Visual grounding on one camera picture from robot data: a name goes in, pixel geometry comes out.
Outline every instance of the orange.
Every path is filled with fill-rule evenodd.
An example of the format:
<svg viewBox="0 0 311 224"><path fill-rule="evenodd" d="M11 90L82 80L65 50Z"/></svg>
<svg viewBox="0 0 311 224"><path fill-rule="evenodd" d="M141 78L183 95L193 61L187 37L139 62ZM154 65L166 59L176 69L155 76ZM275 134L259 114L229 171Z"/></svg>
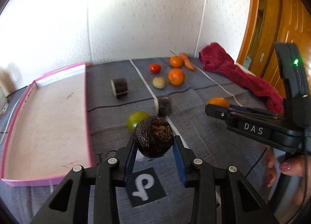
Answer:
<svg viewBox="0 0 311 224"><path fill-rule="evenodd" d="M185 81L185 73L181 69L173 68L168 73L167 78L172 85L179 86Z"/></svg>
<svg viewBox="0 0 311 224"><path fill-rule="evenodd" d="M183 66L183 60L178 56L172 56L169 59L169 63L174 68L180 68L181 66Z"/></svg>
<svg viewBox="0 0 311 224"><path fill-rule="evenodd" d="M229 102L225 98L211 98L208 101L208 104L212 105L218 105L218 106L223 106L223 107L230 107Z"/></svg>

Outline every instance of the gray tablecloth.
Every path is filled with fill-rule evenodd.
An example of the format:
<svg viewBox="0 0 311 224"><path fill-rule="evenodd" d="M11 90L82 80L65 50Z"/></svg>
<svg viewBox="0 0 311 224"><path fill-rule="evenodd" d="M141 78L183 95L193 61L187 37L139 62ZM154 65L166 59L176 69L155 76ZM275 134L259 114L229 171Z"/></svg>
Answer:
<svg viewBox="0 0 311 224"><path fill-rule="evenodd" d="M184 69L185 83L181 86L170 84L163 90L153 87L151 63L162 66L159 76L166 77L170 70L169 59L140 59L133 63L141 72L156 96L169 94L172 98L172 114L169 116L186 144L197 157L211 165L226 168L235 165L246 175L251 184L262 195L264 189L263 161L259 161L265 146L253 140L227 131L226 124L207 117L204 108L212 97L225 97L231 104L233 98L224 92L202 72ZM198 59L192 62L202 68ZM228 92L236 95L243 106L265 108L264 103L247 89L229 81L223 75L206 72ZM115 151L124 147L131 135L126 127L127 117L134 111L145 111L155 115L153 98L130 61L111 62L87 67L87 110L91 140L97 163L113 157ZM129 93L120 99L113 96L110 80L125 77ZM23 90L10 96L10 107L0 121L2 133L12 110ZM0 145L0 158L3 146ZM119 218L121 223L189 223L192 210L193 189L185 189L178 179L172 150L163 157L143 157L135 162L134 172L153 167L166 197L148 204L132 207L124 188L117 188ZM0 196L9 210L21 224L30 223L43 202L55 186L10 187L0 181ZM91 189L89 223L93 223L94 187Z"/></svg>

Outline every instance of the blue gripper pad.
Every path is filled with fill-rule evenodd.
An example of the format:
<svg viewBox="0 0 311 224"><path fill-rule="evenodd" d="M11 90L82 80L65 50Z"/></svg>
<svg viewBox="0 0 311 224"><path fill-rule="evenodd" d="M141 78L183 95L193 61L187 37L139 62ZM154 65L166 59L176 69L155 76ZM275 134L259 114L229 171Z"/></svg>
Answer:
<svg viewBox="0 0 311 224"><path fill-rule="evenodd" d="M179 180L181 181L183 186L186 187L186 184L187 184L186 167L183 162L183 158L181 156L180 149L179 149L179 146L178 146L178 143L175 137L174 137L174 143L173 143L173 154L174 154L174 159L175 159L175 163L176 163L176 167L178 171Z"/></svg>
<svg viewBox="0 0 311 224"><path fill-rule="evenodd" d="M236 105L230 105L230 108L234 108L240 111L244 111L244 112L248 112L246 107L240 107L240 106L236 106Z"/></svg>
<svg viewBox="0 0 311 224"><path fill-rule="evenodd" d="M134 144L130 151L129 159L125 166L125 182L128 183L132 179L133 168L136 160L137 144Z"/></svg>

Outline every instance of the logo sticker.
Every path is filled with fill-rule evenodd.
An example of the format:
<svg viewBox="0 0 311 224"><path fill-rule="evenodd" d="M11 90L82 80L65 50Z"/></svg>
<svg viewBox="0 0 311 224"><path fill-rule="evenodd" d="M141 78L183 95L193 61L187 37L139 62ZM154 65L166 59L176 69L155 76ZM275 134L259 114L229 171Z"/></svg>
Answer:
<svg viewBox="0 0 311 224"><path fill-rule="evenodd" d="M238 121L237 129L246 131L249 134L256 135L260 138L269 139L271 130L243 120Z"/></svg>
<svg viewBox="0 0 311 224"><path fill-rule="evenodd" d="M141 206L166 196L153 168L134 172L131 181L126 186L126 191L133 207Z"/></svg>

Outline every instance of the red towel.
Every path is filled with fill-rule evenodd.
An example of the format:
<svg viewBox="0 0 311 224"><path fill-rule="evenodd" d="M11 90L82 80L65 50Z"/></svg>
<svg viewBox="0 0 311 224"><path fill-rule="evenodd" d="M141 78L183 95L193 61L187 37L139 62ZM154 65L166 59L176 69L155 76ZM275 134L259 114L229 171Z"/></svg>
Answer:
<svg viewBox="0 0 311 224"><path fill-rule="evenodd" d="M218 43L202 49L199 58L205 70L224 74L237 85L250 89L257 97L266 98L266 107L270 111L283 113L283 98L277 90L266 80L242 71Z"/></svg>

